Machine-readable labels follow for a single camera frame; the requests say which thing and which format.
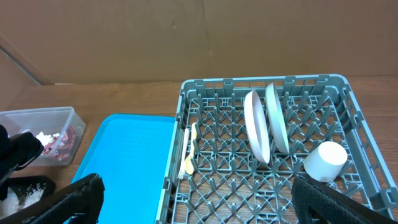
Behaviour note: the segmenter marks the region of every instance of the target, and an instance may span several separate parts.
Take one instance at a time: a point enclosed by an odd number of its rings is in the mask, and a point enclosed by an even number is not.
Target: brown wall
[[[27,86],[35,85],[19,67],[0,52],[0,111],[8,105]]]
[[[3,0],[0,45],[43,83],[398,74],[396,0]]]

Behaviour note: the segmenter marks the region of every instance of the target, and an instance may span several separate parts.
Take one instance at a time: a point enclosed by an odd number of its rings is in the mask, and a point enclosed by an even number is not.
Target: plastic bin
[[[10,136],[26,132],[34,136],[40,132],[59,133],[53,142],[44,145],[45,150],[30,166],[69,165],[86,129],[86,124],[70,106],[0,112],[0,124]]]
[[[246,94],[256,90],[266,113],[270,83],[281,101],[290,154],[276,151],[270,136],[271,161],[265,164],[251,153],[243,105]],[[337,142],[348,153],[338,178],[327,186],[395,219],[397,187],[341,75],[187,80],[175,120],[157,223],[297,223],[293,180],[305,173],[303,160],[323,141]],[[181,133],[193,122],[198,123],[197,171],[179,180]],[[192,147],[188,143],[187,154]]]

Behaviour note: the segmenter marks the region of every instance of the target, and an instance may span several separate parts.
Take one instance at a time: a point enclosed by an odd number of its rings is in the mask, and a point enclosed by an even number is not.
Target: dish rack
[[[256,90],[266,113],[270,83],[282,105],[290,153],[279,153],[270,135],[271,161],[265,164],[251,153],[243,105],[246,94]],[[188,144],[187,154],[192,147],[199,149],[197,171],[178,180],[182,133],[193,122],[198,123],[198,138],[194,146]],[[297,223],[293,180],[305,173],[305,157],[326,140],[338,142],[348,153],[339,177],[327,186],[395,219],[397,187],[341,75],[187,80],[173,140],[156,223]]]

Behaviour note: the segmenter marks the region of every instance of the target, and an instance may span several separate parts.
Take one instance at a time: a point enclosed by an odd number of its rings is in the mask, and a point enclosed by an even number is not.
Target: clear plastic container
[[[0,124],[9,136],[26,132],[35,137],[40,132],[55,134],[50,142],[42,143],[43,153],[30,166],[69,165],[86,129],[86,124],[70,106],[0,112]]]

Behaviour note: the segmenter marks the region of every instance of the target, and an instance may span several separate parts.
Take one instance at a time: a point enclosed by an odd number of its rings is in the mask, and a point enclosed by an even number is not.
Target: white cup
[[[307,174],[319,182],[334,180],[347,161],[347,152],[338,143],[321,143],[304,160]]]

